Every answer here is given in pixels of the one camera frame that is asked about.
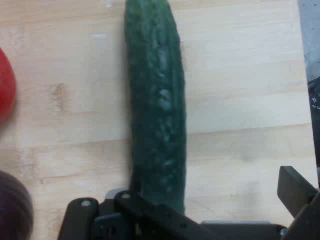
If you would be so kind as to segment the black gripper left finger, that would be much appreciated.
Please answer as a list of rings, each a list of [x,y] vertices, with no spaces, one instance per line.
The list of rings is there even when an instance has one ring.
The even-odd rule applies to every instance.
[[[71,201],[60,240],[216,240],[218,236],[172,208],[154,205],[131,191],[99,203],[85,197]]]

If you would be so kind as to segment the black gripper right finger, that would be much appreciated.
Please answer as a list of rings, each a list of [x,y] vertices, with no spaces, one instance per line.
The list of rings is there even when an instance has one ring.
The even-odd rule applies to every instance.
[[[320,191],[292,166],[281,166],[277,195],[294,221],[281,231],[283,240],[320,238]]]

